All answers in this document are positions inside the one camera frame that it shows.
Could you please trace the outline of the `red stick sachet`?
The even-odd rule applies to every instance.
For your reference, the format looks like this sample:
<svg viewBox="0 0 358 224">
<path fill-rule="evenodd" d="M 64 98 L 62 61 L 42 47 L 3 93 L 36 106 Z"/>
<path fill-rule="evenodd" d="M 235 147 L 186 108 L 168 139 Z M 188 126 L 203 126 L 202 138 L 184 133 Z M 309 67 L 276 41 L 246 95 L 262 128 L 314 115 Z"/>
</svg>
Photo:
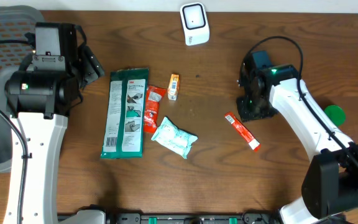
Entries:
<svg viewBox="0 0 358 224">
<path fill-rule="evenodd" d="M 242 138 L 248 143 L 253 151 L 260 149 L 260 143 L 254 137 L 254 135 L 236 118 L 234 113 L 228 112 L 224 116 L 231 124 L 231 126 L 242 136 Z"/>
</svg>

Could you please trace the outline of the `small orange white box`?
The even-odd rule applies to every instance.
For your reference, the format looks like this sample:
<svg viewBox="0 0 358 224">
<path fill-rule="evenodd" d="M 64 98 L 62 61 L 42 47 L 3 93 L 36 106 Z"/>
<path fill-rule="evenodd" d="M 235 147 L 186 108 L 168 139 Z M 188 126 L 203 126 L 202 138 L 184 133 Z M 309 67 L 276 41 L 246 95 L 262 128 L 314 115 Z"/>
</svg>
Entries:
<svg viewBox="0 0 358 224">
<path fill-rule="evenodd" d="M 167 89 L 167 95 L 169 100 L 173 100 L 173 101 L 177 100 L 179 85 L 180 85 L 180 76 L 177 74 L 172 74 Z"/>
</svg>

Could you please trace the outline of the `green lid white jar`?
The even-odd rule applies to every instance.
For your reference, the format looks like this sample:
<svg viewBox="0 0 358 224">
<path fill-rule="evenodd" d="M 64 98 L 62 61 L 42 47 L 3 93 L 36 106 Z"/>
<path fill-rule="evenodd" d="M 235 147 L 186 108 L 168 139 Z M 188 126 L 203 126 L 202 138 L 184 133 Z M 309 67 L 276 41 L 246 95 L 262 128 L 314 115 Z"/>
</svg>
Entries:
<svg viewBox="0 0 358 224">
<path fill-rule="evenodd" d="M 342 125 L 346 120 L 344 110 L 338 105 L 329 105 L 324 109 L 324 112 L 336 126 Z"/>
</svg>

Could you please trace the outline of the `light teal tissue pack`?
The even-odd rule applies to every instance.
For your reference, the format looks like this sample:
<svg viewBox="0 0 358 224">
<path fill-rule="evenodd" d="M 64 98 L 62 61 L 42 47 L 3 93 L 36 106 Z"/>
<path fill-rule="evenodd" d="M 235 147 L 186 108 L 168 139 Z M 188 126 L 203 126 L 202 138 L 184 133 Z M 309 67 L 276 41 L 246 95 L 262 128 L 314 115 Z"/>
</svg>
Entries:
<svg viewBox="0 0 358 224">
<path fill-rule="evenodd" d="M 162 146 L 187 159 L 192 144 L 198 140 L 198 137 L 177 128 L 168 117 L 164 117 L 151 140 L 157 141 Z"/>
</svg>

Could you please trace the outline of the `red snack bag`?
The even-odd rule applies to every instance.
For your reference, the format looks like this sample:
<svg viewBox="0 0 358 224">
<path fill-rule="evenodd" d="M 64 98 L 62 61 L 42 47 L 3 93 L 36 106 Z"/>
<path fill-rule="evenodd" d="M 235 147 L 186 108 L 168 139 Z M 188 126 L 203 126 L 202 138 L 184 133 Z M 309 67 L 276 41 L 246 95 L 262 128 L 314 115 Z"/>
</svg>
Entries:
<svg viewBox="0 0 358 224">
<path fill-rule="evenodd" d="M 149 85 L 147 87 L 145 113 L 144 113 L 144 132 L 153 134 L 157 130 L 157 118 L 160 101 L 167 93 L 164 88 Z"/>
</svg>

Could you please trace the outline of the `green 3M wipes pack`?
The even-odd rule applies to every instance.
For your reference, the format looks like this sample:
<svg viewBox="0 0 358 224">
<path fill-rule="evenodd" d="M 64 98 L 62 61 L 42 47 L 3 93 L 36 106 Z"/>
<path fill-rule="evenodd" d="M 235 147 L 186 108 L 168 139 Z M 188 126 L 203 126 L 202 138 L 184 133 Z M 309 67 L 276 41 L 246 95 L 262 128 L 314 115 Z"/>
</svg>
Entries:
<svg viewBox="0 0 358 224">
<path fill-rule="evenodd" d="M 147 68 L 111 72 L 102 159 L 142 157 L 148 79 Z"/>
</svg>

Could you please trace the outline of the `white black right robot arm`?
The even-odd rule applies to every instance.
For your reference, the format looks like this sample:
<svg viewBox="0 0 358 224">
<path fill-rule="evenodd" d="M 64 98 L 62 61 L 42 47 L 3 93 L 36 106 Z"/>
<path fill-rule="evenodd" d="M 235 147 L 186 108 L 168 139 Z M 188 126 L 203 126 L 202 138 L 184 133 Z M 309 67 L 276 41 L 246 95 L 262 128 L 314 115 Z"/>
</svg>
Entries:
<svg viewBox="0 0 358 224">
<path fill-rule="evenodd" d="M 301 197 L 279 210 L 282 223 L 319 223 L 358 208 L 358 144 L 328 118 L 298 70 L 274 66 L 265 51 L 248 53 L 240 68 L 241 121 L 281 114 L 302 143 L 310 166 Z"/>
</svg>

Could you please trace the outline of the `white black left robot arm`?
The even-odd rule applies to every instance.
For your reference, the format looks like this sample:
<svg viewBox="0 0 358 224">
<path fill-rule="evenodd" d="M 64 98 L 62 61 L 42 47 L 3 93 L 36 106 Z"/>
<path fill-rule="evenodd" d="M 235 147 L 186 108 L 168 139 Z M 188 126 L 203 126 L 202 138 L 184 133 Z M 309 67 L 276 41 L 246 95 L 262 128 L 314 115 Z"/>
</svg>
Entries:
<svg viewBox="0 0 358 224">
<path fill-rule="evenodd" d="M 81 90 L 104 75 L 79 25 L 38 22 L 35 50 L 5 84 L 12 164 L 5 223 L 57 223 L 60 149 Z"/>
</svg>

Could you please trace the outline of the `white barcode scanner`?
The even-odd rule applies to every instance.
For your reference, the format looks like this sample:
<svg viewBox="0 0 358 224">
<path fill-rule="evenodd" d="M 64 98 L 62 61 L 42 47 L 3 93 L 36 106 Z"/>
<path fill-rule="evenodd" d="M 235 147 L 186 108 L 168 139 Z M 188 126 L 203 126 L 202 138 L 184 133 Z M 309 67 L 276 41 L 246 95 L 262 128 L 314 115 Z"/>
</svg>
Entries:
<svg viewBox="0 0 358 224">
<path fill-rule="evenodd" d="M 204 4 L 201 2 L 184 4 L 180 8 L 180 16 L 187 46 L 209 41 L 210 29 Z"/>
</svg>

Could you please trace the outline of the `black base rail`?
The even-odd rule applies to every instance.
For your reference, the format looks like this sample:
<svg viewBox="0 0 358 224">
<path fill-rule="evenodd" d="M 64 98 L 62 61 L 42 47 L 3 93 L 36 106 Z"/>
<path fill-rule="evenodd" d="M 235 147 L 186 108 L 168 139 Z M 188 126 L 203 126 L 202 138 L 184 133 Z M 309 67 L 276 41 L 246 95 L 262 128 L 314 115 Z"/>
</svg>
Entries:
<svg viewBox="0 0 358 224">
<path fill-rule="evenodd" d="M 280 224 L 279 218 L 268 213 L 246 212 L 240 215 L 142 215 L 139 213 L 108 214 L 100 210 L 82 210 L 72 216 L 59 215 L 58 222 L 102 224 Z"/>
</svg>

